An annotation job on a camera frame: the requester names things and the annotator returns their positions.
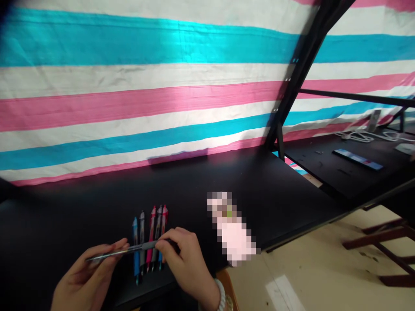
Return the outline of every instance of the pink stripe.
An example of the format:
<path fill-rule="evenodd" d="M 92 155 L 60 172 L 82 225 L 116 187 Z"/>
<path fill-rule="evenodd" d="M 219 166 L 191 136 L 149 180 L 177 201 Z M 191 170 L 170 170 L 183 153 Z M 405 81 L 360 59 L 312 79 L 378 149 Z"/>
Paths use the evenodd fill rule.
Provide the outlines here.
<path fill-rule="evenodd" d="M 303 5 L 320 5 L 320 0 L 294 0 Z M 386 6 L 399 12 L 414 12 L 415 2 L 413 0 L 356 0 L 352 8 Z"/>
<path fill-rule="evenodd" d="M 390 90 L 396 86 L 415 86 L 415 71 L 410 74 L 400 73 L 373 76 L 367 79 L 306 80 L 302 88 L 357 94 L 377 90 Z M 327 97 L 304 93 L 299 93 L 297 96 L 297 99 L 307 98 Z"/>
<path fill-rule="evenodd" d="M 384 116 L 378 123 L 378 125 L 385 124 L 389 122 L 393 117 L 393 114 L 389 114 Z M 309 138 L 313 137 L 317 134 L 331 134 L 335 132 L 342 132 L 347 130 L 349 127 L 358 127 L 365 125 L 368 122 L 368 118 L 364 118 L 361 120 L 358 120 L 356 122 L 345 122 L 345 123 L 339 123 L 339 124 L 329 124 L 326 127 L 318 128 L 318 129 L 311 129 L 311 130 L 299 130 L 299 131 L 293 131 L 289 132 L 284 135 L 284 141 L 290 141 L 290 140 L 299 140 L 303 138 Z"/>
<path fill-rule="evenodd" d="M 0 132 L 274 101 L 282 81 L 0 100 Z"/>
<path fill-rule="evenodd" d="M 257 147 L 257 146 L 262 145 L 264 142 L 265 142 L 265 137 L 251 138 L 247 140 L 239 140 L 226 146 L 208 148 L 207 150 L 204 149 L 204 150 L 198 150 L 198 151 L 192 151 L 192 152 L 183 152 L 183 153 L 176 154 L 176 155 L 170 155 L 166 157 L 160 157 L 156 159 L 144 160 L 144 161 L 139 161 L 139 162 L 134 162 L 134 163 L 125 163 L 125 164 L 117 164 L 117 165 L 92 168 L 87 171 L 83 171 L 79 173 L 69 173 L 69 174 L 56 176 L 56 177 L 42 177 L 42 178 L 12 181 L 11 183 L 16 186 L 37 185 L 37 184 L 43 184 L 47 182 L 55 182 L 55 181 L 61 181 L 61 180 L 66 180 L 66 179 L 96 175 L 96 174 L 101 174 L 101 173 L 108 173 L 112 171 L 120 171 L 120 170 L 129 169 L 129 168 L 137 168 L 141 166 L 154 165 L 154 164 L 163 163 L 163 162 L 194 158 L 198 156 L 206 156 L 210 154 L 221 153 L 221 152 L 226 152 L 226 151 L 231 151 L 231 150 Z"/>
<path fill-rule="evenodd" d="M 291 161 L 289 158 L 285 157 L 285 163 L 290 165 L 290 164 L 293 164 L 294 162 Z"/>

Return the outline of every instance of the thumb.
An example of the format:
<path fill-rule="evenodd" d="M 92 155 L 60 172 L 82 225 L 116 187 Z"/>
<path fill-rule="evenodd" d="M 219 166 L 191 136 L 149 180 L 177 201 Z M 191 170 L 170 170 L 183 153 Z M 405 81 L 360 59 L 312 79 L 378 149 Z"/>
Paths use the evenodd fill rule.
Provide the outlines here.
<path fill-rule="evenodd" d="M 173 273 L 174 270 L 180 269 L 180 267 L 183 265 L 183 260 L 176 253 L 173 246 L 171 246 L 169 242 L 165 240 L 159 240 L 156 244 L 156 249 L 161 252 Z"/>
<path fill-rule="evenodd" d="M 117 262 L 115 257 L 106 258 L 86 282 L 85 287 L 90 291 L 95 291 L 102 283 L 110 281 Z"/>

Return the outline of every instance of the hand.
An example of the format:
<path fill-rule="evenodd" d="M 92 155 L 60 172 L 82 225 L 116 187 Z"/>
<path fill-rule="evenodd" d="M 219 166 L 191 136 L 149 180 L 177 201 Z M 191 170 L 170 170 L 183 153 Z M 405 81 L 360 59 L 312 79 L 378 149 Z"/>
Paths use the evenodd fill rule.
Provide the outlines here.
<path fill-rule="evenodd" d="M 85 251 L 56 286 L 51 311 L 99 311 L 121 256 L 108 257 L 101 263 L 85 259 L 128 247 L 124 238 L 112 245 L 103 244 Z"/>
<path fill-rule="evenodd" d="M 171 239 L 180 248 L 178 255 L 169 242 Z M 177 227 L 170 229 L 160 237 L 156 244 L 163 254 L 163 262 L 167 261 L 180 287 L 195 298 L 205 311 L 216 311 L 220 303 L 220 291 L 210 275 L 200 250 L 195 233 Z"/>

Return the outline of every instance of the white bracelet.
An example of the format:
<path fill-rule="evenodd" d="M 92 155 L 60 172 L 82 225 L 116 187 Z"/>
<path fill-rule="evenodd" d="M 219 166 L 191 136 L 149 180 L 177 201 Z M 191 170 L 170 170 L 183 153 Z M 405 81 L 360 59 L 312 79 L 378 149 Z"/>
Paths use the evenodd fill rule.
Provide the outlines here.
<path fill-rule="evenodd" d="M 218 279 L 215 279 L 215 282 L 217 284 L 217 286 L 219 287 L 219 292 L 220 292 L 220 304 L 219 307 L 217 308 L 217 311 L 224 311 L 225 310 L 225 306 L 226 306 L 226 294 L 225 294 L 225 288 L 222 285 L 222 282 L 219 281 Z"/>

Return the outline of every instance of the striped fabric backdrop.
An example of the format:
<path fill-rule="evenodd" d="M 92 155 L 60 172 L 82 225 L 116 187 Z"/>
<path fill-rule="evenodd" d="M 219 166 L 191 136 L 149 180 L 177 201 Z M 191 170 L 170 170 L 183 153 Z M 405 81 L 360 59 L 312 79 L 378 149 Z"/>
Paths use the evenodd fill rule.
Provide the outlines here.
<path fill-rule="evenodd" d="M 313 0 L 25 0 L 0 34 L 0 177 L 39 184 L 258 146 Z M 357 0 L 304 88 L 415 92 L 412 0 Z M 301 95 L 299 139 L 382 108 Z"/>

